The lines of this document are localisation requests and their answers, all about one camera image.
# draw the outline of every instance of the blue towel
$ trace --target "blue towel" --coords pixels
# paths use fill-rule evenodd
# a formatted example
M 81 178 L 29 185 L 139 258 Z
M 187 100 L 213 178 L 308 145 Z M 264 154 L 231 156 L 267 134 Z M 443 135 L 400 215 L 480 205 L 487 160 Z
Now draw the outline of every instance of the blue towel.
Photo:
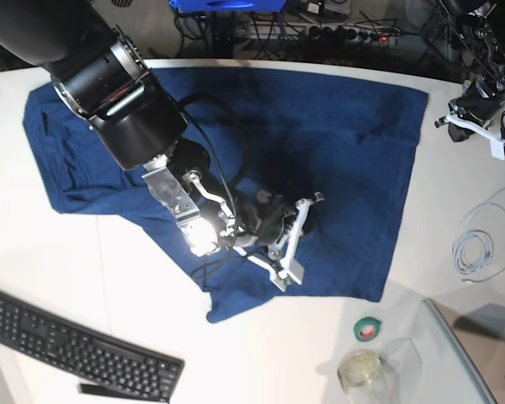
M 252 147 L 250 173 L 238 186 L 245 194 L 272 189 L 297 200 L 320 191 L 326 199 L 313 206 L 311 231 L 298 246 L 303 285 L 291 285 L 282 294 L 265 270 L 230 261 L 205 284 L 199 282 L 211 293 L 208 321 L 225 320 L 277 295 L 380 301 L 427 94 L 345 77 L 252 68 L 173 68 L 155 74 L 176 99 L 214 94 L 241 117 Z M 202 104 L 191 105 L 189 112 L 204 126 L 227 177 L 234 175 L 242 154 L 229 120 Z M 55 210 L 121 215 L 142 226 L 188 274 L 205 263 L 189 252 L 172 216 L 152 198 L 142 169 L 122 172 L 50 84 L 29 95 L 24 128 Z M 203 143 L 192 125 L 184 136 Z

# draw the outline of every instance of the tape roll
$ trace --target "tape roll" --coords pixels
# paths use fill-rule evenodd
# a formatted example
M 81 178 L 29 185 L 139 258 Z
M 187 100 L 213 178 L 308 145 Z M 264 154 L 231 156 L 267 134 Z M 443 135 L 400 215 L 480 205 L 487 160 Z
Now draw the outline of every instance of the tape roll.
M 381 321 L 373 317 L 365 317 L 355 323 L 353 334 L 358 341 L 366 343 L 372 341 L 380 332 Z

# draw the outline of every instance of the white cable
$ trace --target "white cable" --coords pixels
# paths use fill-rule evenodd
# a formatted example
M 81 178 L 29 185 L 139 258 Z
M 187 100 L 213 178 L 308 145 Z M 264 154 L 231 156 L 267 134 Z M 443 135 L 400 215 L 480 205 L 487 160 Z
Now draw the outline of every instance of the white cable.
M 505 215 L 505 208 L 492 202 L 503 192 L 505 192 L 505 188 L 502 188 L 499 191 L 495 192 L 484 203 L 479 204 L 473 208 L 470 213 L 468 213 L 464 219 L 460 221 L 456 229 L 456 236 L 454 237 L 453 246 L 451 248 L 451 264 L 459 274 L 464 276 L 474 275 L 489 265 L 495 263 L 505 253 L 505 242 L 503 243 L 499 252 L 497 254 L 494 254 L 494 243 L 492 236 L 490 236 L 488 232 L 480 229 L 470 229 L 471 224 L 486 208 L 497 209 Z M 469 260 L 465 253 L 465 248 L 468 244 L 470 244 L 470 242 L 477 242 L 479 248 L 481 249 L 478 257 L 473 260 Z M 495 278 L 504 271 L 505 267 L 493 275 L 487 276 L 484 279 L 472 280 L 463 278 L 462 281 L 468 284 L 480 284 L 482 282 L 486 282 L 492 278 Z

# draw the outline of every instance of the floor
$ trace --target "floor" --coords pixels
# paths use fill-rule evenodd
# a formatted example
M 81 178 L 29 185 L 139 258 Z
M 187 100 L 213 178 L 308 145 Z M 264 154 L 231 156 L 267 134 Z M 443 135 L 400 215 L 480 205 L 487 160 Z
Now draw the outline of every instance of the floor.
M 360 11 L 372 19 L 399 18 L 401 27 L 411 28 L 406 19 L 406 3 L 419 4 L 422 0 L 351 0 L 351 19 L 363 19 Z M 119 25 L 133 39 L 145 58 L 148 51 L 173 57 L 179 48 L 179 33 L 173 25 L 173 12 L 166 0 L 133 0 L 128 8 L 117 8 L 110 0 L 94 0 L 94 7 L 112 25 Z

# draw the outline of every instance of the black keyboard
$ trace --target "black keyboard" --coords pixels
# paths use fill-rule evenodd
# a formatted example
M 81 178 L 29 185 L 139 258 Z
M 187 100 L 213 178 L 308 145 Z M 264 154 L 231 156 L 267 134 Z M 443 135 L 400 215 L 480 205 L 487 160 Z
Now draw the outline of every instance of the black keyboard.
M 184 363 L 0 291 L 0 343 L 130 398 L 168 402 Z

